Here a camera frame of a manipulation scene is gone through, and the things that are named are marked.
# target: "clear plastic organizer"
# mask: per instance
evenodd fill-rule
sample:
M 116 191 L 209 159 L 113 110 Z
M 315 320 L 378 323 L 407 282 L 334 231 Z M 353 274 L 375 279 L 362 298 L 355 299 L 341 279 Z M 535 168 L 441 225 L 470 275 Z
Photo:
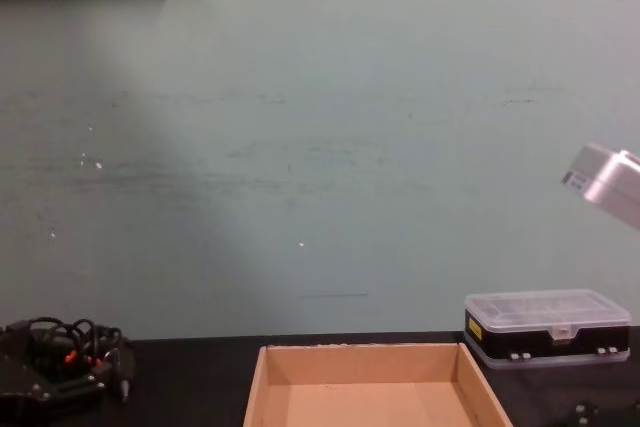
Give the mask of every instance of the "clear plastic organizer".
M 592 290 L 467 297 L 465 338 L 492 368 L 576 365 L 629 357 L 631 316 Z

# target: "transparent lid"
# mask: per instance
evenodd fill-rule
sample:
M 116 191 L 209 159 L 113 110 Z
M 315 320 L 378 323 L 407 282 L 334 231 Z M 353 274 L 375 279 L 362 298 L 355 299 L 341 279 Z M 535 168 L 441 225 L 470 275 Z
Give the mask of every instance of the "transparent lid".
M 583 327 L 631 324 L 629 312 L 586 289 L 474 294 L 465 305 L 486 330 L 496 333 L 548 330 L 554 339 L 570 339 Z

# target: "wall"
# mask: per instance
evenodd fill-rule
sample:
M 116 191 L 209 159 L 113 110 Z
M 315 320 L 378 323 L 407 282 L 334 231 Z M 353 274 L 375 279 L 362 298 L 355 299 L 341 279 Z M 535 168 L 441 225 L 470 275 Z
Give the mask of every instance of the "wall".
M 640 151 L 640 0 L 0 0 L 0 321 L 135 338 L 457 329 L 636 232 L 559 181 Z

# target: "black tabletop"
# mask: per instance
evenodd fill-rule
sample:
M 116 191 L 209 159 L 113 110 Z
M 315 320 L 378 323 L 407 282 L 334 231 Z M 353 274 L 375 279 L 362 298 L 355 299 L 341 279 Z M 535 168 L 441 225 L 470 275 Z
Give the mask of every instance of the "black tabletop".
M 135 343 L 138 375 L 129 404 L 107 400 L 99 411 L 54 426 L 241 427 L 258 350 L 263 345 L 457 342 L 457 332 L 377 333 L 158 340 Z M 640 327 L 632 329 L 640 352 Z M 516 427 L 562 425 L 581 400 L 601 407 L 640 398 L 640 355 L 629 361 L 521 371 L 484 369 Z

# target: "open cardboard box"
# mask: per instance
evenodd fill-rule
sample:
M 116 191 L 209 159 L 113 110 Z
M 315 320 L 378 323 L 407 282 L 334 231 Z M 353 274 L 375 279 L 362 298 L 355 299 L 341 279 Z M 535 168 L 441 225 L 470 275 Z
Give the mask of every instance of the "open cardboard box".
M 464 344 L 263 347 L 244 427 L 507 427 Z

